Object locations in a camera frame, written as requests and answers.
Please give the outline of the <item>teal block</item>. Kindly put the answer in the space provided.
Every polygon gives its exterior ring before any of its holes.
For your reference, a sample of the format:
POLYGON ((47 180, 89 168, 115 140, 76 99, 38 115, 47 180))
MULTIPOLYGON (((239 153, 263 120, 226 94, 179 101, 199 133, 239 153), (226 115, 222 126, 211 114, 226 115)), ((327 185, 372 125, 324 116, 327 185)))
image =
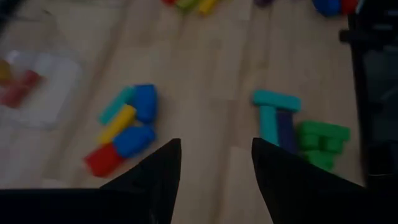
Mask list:
POLYGON ((256 90, 253 93, 252 101, 255 105, 271 106, 289 111, 300 111, 302 108, 299 98, 268 90, 256 90))
POLYGON ((105 109, 100 113, 98 121, 102 125, 107 125, 121 110, 121 108, 129 102, 134 95, 134 87, 124 87, 116 97, 108 103, 105 109))
POLYGON ((277 110, 271 106, 259 107, 260 137, 278 146, 277 110))

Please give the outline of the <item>clear plastic bin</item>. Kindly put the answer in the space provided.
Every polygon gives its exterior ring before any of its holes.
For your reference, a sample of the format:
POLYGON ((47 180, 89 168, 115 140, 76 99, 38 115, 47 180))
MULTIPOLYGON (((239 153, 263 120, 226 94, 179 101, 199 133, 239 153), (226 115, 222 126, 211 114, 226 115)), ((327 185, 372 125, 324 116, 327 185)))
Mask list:
POLYGON ((0 104, 0 119, 32 128, 54 128, 71 100, 83 67, 55 17, 12 16, 0 29, 0 97, 26 70, 43 76, 18 108, 0 104))

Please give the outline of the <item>blue rounded block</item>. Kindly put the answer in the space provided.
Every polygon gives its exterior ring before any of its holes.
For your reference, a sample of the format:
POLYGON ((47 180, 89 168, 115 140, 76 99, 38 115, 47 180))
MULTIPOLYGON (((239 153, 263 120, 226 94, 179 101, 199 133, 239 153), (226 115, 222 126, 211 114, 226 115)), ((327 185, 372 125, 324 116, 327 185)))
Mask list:
POLYGON ((152 84, 136 85, 132 105, 136 109, 137 120, 152 123, 157 115, 157 90, 152 84))
POLYGON ((155 138, 155 131, 150 125, 130 126, 113 139, 113 144, 119 156, 130 158, 146 149, 155 138))
POLYGON ((340 0, 312 0, 312 3, 315 9, 325 17, 340 14, 340 0))

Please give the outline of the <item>yellow block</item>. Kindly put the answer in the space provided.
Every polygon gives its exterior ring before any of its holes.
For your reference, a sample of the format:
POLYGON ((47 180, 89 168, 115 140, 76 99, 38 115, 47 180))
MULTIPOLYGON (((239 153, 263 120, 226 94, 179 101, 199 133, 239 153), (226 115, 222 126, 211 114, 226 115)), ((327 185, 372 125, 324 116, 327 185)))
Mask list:
POLYGON ((218 0, 202 0, 200 2, 198 12, 201 15, 207 15, 211 12, 214 6, 217 4, 218 0))
POLYGON ((115 118, 106 125, 98 138, 99 144, 111 142, 119 133, 126 129, 134 120, 136 109, 131 105, 124 105, 115 118))

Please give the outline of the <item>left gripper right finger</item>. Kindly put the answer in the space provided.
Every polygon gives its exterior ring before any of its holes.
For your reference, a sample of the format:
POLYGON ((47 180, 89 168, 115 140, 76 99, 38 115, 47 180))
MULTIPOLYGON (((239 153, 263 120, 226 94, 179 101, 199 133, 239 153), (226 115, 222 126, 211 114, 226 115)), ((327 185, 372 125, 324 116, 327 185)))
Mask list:
POLYGON ((398 224, 398 192, 367 189, 262 138, 252 163, 274 224, 398 224))

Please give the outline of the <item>light green flat block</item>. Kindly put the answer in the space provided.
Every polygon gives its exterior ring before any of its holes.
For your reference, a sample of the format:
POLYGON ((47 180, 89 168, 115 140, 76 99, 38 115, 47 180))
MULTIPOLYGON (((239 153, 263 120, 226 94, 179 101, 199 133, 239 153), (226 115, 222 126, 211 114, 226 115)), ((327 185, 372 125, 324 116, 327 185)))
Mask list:
POLYGON ((177 0, 176 7, 182 12, 188 12, 195 7, 200 0, 177 0))

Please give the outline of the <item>green studded block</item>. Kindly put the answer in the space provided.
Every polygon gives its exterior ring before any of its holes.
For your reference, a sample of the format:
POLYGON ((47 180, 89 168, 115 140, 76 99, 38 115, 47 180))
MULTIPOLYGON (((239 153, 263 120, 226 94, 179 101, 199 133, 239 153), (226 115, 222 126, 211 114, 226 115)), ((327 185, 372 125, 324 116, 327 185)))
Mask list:
POLYGON ((319 121, 303 121, 298 126, 298 144, 305 151, 320 150, 341 154, 351 138, 350 128, 319 121))
POLYGON ((310 164, 317 166, 327 172, 331 172, 335 166, 337 153, 322 151, 319 149, 310 149, 302 151, 303 158, 310 164))

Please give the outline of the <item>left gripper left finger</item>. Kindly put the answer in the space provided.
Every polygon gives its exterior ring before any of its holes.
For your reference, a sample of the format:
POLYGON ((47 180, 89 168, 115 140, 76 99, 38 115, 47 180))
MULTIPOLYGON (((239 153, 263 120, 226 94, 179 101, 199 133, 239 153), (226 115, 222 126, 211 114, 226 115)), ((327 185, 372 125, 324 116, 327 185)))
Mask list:
POLYGON ((170 224, 181 160, 171 139, 99 188, 0 190, 0 224, 170 224))

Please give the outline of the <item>red chunky block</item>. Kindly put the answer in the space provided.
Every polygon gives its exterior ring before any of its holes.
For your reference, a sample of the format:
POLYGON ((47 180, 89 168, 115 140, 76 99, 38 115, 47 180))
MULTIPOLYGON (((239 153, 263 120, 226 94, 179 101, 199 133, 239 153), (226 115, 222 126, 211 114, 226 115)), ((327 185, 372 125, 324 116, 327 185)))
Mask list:
POLYGON ((106 177, 124 162, 125 158, 117 153, 113 143, 107 143, 91 152, 83 160, 93 176, 106 177))

